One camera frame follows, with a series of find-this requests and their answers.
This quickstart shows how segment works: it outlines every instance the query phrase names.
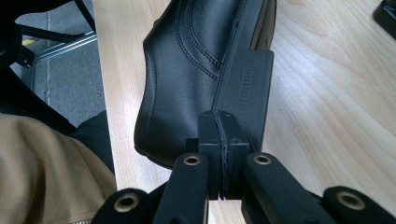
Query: shoe stitching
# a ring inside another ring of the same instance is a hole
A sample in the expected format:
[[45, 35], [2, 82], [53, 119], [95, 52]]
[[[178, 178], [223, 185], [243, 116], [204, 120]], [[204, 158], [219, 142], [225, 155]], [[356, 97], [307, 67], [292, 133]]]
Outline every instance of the shoe stitching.
[[180, 8], [181, 8], [181, 3], [182, 0], [179, 1], [178, 6], [177, 6], [177, 13], [176, 13], [176, 29], [177, 29], [177, 42], [178, 45], [180, 46], [180, 48], [183, 50], [184, 54], [187, 56], [187, 58], [189, 58], [189, 60], [195, 65], [197, 66], [199, 69], [201, 69], [203, 72], [205, 72], [208, 76], [212, 77], [215, 80], [218, 80], [218, 76], [216, 76], [215, 74], [211, 73], [210, 71], [208, 71], [206, 68], [204, 68], [201, 64], [199, 64], [187, 51], [186, 47], [183, 44], [183, 40], [181, 39], [180, 36], [180, 26], [179, 26], [179, 16], [180, 16]]
[[154, 102], [152, 103], [151, 113], [148, 118], [148, 130], [146, 131], [146, 136], [145, 136], [145, 142], [147, 142], [149, 140], [149, 131], [150, 131], [151, 122], [152, 122], [152, 118], [153, 118], [153, 114], [154, 114], [155, 104], [157, 102], [157, 65], [155, 63], [155, 59], [154, 59], [153, 53], [151, 51], [151, 47], [149, 46], [149, 44], [147, 42], [145, 43], [145, 46], [148, 50], [148, 56], [150, 57], [150, 59], [152, 60], [152, 63], [154, 64], [154, 75], [155, 75]]
[[204, 47], [202, 47], [202, 45], [199, 43], [198, 38], [196, 37], [192, 27], [192, 12], [193, 12], [193, 3], [192, 0], [189, 0], [187, 4], [186, 25], [192, 43], [210, 62], [212, 62], [216, 67], [221, 68], [222, 63], [219, 62], [219, 60], [216, 59], [214, 56], [211, 56], [208, 52], [206, 52]]

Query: wooden floor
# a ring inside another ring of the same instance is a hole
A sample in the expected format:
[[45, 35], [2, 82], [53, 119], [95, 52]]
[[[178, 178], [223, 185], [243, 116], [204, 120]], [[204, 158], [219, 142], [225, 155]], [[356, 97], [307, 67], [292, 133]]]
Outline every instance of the wooden floor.
[[[134, 151], [145, 85], [142, 41], [169, 0], [93, 0], [120, 189], [151, 191], [164, 170]], [[263, 151], [316, 194], [343, 185], [396, 216], [396, 41], [372, 19], [380, 1], [278, 0]], [[210, 223], [243, 223], [238, 202]]]

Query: black chair leg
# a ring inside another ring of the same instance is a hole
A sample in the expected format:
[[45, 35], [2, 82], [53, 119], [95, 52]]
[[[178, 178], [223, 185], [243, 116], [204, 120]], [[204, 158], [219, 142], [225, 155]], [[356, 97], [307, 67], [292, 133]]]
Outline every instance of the black chair leg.
[[91, 26], [91, 29], [96, 33], [95, 21], [93, 20], [93, 17], [91, 15], [90, 11], [84, 5], [82, 0], [75, 0], [75, 3], [77, 5], [78, 9], [81, 11], [82, 16], [84, 16], [87, 23]]
[[29, 90], [10, 67], [0, 70], [0, 113], [38, 119], [66, 135], [76, 130], [65, 117]]

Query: black object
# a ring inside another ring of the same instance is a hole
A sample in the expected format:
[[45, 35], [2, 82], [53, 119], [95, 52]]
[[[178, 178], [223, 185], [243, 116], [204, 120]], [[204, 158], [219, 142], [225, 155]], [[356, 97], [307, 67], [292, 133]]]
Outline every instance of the black object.
[[199, 145], [199, 152], [179, 156], [167, 183], [150, 194], [138, 189], [113, 194], [92, 224], [207, 223], [208, 201], [217, 199], [211, 199], [213, 189], [226, 199], [242, 200], [247, 223], [396, 223], [354, 189], [330, 188], [321, 199], [306, 191], [274, 156], [246, 153], [245, 147], [236, 146], [248, 141], [230, 113], [203, 113], [199, 129], [198, 139], [189, 141]]
[[396, 0], [384, 0], [375, 10], [373, 17], [393, 38], [396, 39]]
[[262, 135], [274, 54], [275, 0], [173, 0], [144, 41], [147, 78], [136, 150], [172, 167], [198, 115], [236, 115], [254, 148]]

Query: black plastic bracket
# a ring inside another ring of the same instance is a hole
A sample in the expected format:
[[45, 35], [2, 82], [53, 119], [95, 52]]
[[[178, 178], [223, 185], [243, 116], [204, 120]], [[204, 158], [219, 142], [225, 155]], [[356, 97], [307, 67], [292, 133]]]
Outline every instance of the black plastic bracket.
[[396, 39], [396, 0], [384, 0], [374, 11], [374, 20]]

